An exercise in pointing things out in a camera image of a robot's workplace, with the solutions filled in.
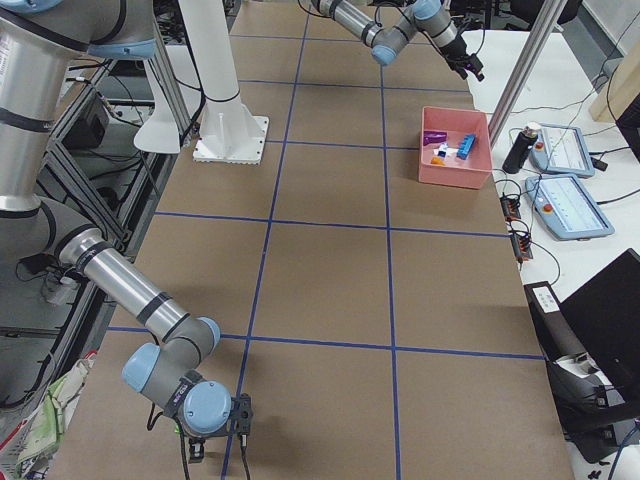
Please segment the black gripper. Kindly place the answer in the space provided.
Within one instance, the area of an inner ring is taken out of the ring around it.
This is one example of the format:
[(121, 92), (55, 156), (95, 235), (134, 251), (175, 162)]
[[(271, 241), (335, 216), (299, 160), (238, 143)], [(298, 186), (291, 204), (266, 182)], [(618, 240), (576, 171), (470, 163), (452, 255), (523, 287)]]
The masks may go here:
[(190, 459), (203, 459), (205, 454), (205, 438), (193, 437), (187, 435), (184, 440), (188, 442), (189, 458)]
[(484, 65), (476, 53), (467, 52), (467, 44), (457, 35), (453, 41), (440, 47), (440, 52), (449, 68), (462, 79), (472, 74), (477, 80), (483, 80)]

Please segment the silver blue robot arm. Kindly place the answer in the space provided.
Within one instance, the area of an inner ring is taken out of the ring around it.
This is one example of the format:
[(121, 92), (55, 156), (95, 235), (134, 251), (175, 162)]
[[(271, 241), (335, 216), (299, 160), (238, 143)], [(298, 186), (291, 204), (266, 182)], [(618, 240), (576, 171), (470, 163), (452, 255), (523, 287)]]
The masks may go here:
[(184, 444), (233, 432), (227, 389), (200, 363), (220, 341), (161, 291), (70, 207), (35, 192), (71, 60), (149, 59), (156, 47), (149, 1), (5, 1), (1, 5), (1, 259), (46, 253), (73, 267), (156, 337), (123, 370), (125, 382), (157, 405)]
[(384, 27), (349, 1), (313, 1), (314, 14), (341, 25), (371, 49), (373, 59), (386, 67), (418, 34), (431, 41), (449, 68), (465, 79), (484, 79), (483, 64), (467, 51), (462, 33), (439, 1), (416, 1), (402, 8), (397, 22)]

